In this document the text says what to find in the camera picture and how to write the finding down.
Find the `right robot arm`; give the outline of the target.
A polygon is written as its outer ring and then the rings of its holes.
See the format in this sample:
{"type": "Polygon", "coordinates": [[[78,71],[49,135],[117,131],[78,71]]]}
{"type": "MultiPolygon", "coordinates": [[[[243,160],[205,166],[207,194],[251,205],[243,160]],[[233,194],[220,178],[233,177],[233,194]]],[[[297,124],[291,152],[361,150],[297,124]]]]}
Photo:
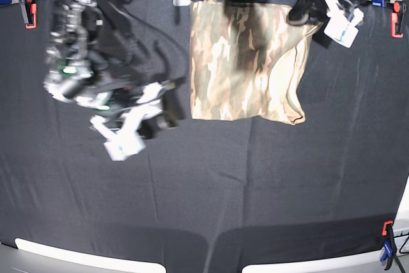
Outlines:
{"type": "Polygon", "coordinates": [[[93,128],[116,136],[126,124],[149,139],[157,129],[171,129],[185,118],[174,90],[183,78],[149,75],[150,53],[126,36],[98,5],[98,0],[55,0],[44,87],[53,98],[95,110],[93,128]]]}

